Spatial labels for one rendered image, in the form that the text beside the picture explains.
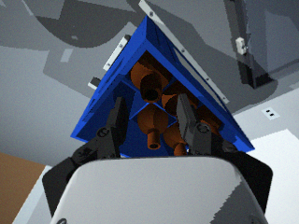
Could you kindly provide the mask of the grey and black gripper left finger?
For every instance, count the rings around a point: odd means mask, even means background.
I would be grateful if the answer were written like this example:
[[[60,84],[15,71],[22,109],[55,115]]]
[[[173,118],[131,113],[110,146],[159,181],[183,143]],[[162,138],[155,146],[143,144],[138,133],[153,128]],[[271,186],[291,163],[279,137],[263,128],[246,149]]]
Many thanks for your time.
[[[121,157],[119,146],[125,142],[128,120],[129,113],[125,98],[117,97],[114,108],[110,109],[106,127],[98,129],[96,136],[79,147],[72,157],[61,161],[43,175],[42,184],[51,218],[54,216],[69,180],[80,166],[97,159]]]

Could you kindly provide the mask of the black shallow tray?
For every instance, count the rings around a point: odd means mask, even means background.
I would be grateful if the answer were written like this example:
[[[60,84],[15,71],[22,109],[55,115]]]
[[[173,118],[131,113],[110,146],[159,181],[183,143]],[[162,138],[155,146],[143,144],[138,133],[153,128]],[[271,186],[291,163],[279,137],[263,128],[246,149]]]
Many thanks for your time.
[[[299,71],[299,0],[234,1],[249,85],[256,90]]]

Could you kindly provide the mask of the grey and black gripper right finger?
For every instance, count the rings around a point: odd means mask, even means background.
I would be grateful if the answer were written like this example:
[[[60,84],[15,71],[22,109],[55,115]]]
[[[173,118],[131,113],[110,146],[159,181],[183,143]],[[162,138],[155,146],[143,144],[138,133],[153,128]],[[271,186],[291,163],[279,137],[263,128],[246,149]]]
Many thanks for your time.
[[[178,96],[177,120],[181,139],[189,144],[188,155],[208,155],[231,162],[243,175],[265,215],[273,171],[264,162],[250,156],[201,122],[186,93]],[[192,150],[192,152],[191,152]]]

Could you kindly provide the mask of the blue plastic crate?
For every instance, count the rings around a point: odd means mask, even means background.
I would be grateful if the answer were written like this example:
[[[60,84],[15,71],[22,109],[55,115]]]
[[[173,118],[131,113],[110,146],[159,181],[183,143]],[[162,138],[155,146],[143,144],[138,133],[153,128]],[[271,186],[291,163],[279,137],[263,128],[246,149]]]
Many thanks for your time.
[[[220,96],[213,91],[152,19],[139,24],[121,53],[107,70],[88,103],[88,119],[93,138],[98,129],[106,126],[110,109],[114,108],[117,97],[122,96],[125,98],[129,120],[125,142],[119,146],[120,154],[127,158],[175,156],[174,149],[166,144],[162,133],[160,134],[161,147],[149,149],[148,136],[139,129],[137,124],[137,113],[149,103],[142,99],[140,90],[132,83],[128,72],[146,50],[173,75],[163,91],[178,79],[199,99],[197,108],[205,105],[222,121],[219,128],[222,138],[234,144],[239,151],[249,152],[255,149],[237,122],[231,117],[231,113],[222,103]]]

